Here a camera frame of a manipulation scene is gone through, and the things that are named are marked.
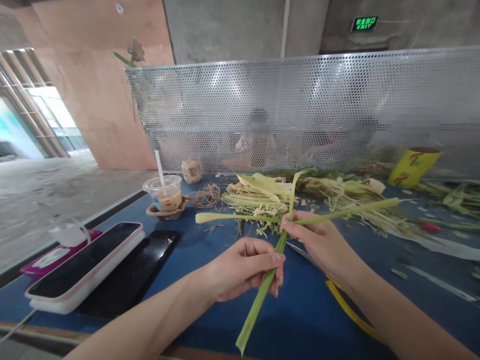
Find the metal partition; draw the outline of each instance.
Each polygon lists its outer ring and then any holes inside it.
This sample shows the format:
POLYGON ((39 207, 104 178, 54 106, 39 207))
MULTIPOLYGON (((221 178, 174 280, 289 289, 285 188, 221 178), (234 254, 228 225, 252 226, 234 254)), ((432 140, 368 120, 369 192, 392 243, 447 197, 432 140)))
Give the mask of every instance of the metal partition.
POLYGON ((442 151, 431 177, 480 179, 480 47, 125 71, 167 171, 353 172, 424 146, 442 151))

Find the wooden wall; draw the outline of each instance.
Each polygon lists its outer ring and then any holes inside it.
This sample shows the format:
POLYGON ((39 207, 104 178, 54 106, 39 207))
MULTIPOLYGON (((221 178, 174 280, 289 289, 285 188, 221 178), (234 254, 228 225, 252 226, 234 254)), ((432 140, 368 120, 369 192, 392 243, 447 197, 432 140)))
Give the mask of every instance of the wooden wall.
POLYGON ((155 169, 116 51, 137 37, 141 66, 173 65, 161 0, 50 0, 15 10, 100 168, 155 169), (123 6, 122 14, 116 4, 123 6))

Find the yellow cup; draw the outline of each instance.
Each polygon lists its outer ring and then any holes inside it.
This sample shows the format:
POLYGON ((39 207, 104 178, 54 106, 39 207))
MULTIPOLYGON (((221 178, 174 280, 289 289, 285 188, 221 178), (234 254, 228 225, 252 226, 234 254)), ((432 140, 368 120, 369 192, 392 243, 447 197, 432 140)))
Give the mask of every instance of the yellow cup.
POLYGON ((391 172, 388 183, 405 189, 413 188, 439 157, 440 151, 431 147, 409 148, 391 172))

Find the blue tablecloth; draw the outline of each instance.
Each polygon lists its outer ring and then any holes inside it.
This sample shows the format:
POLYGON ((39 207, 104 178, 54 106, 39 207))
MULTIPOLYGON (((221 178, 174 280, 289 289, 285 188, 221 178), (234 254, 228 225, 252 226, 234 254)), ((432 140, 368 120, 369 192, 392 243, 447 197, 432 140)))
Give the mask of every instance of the blue tablecloth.
MULTIPOLYGON (((227 184, 224 177, 206 177, 200 184, 183 183, 182 193, 189 194, 198 190, 206 181, 227 184)), ((392 187, 387 189, 385 196, 407 197, 399 189, 392 187)), ((159 222, 155 217, 145 214, 150 203, 150 197, 143 196, 96 228, 105 231, 118 222, 132 221, 143 223, 147 235, 153 230, 180 232, 181 237, 175 249, 145 298, 208 263, 237 240, 237 224, 234 220, 217 221, 215 224, 223 224, 224 227, 217 227, 214 232, 204 232, 212 224, 195 223, 195 214, 199 210, 187 207, 179 220, 159 222)), ((426 205, 422 200, 419 200, 418 204, 401 204, 401 207, 410 213, 420 215, 418 206, 426 205)), ((444 220, 456 221, 447 211, 435 209, 430 212, 441 212, 438 216, 444 220)), ((350 245, 375 272, 480 355, 480 309, 411 273, 396 263, 396 256, 409 258, 414 266, 466 292, 478 293, 479 282, 470 276, 473 262, 433 253, 416 243, 395 236, 384 238, 354 221, 348 221, 352 228, 347 226, 346 220, 337 219, 334 222, 350 245), (406 252, 401 246, 405 244, 415 250, 418 256, 406 252), (391 269, 398 269, 408 274, 409 278, 404 280, 392 273, 391 269)), ((256 236, 255 229, 255 225, 246 225, 244 235, 256 236)), ((442 236, 470 246, 479 240, 473 236, 467 240, 455 238, 448 231, 444 231, 442 236)), ((275 244, 277 237, 271 235, 269 241, 275 244)), ((288 247, 285 255, 287 260, 284 286, 280 289, 278 299, 267 296, 248 341, 246 356, 259 359, 395 358, 387 347, 365 334, 344 313, 325 285, 326 277, 323 273, 288 247)), ((28 277, 21 276, 0 290, 0 321, 16 323, 31 311, 29 300, 24 297, 24 292, 31 283, 28 277)), ((174 344, 239 354, 235 341, 255 295, 256 292, 252 290, 232 301, 215 304, 180 335, 174 344)), ((82 317, 75 311, 68 315, 39 311, 28 324, 93 333, 105 323, 82 317)))

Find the green exit sign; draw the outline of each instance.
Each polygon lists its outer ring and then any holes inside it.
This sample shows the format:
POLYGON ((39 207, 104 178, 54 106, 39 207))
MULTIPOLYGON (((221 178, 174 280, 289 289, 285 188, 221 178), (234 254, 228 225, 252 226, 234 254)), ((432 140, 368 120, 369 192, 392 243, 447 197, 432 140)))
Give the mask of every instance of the green exit sign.
POLYGON ((378 16, 356 17, 351 24, 351 33, 373 31, 379 21, 378 16))

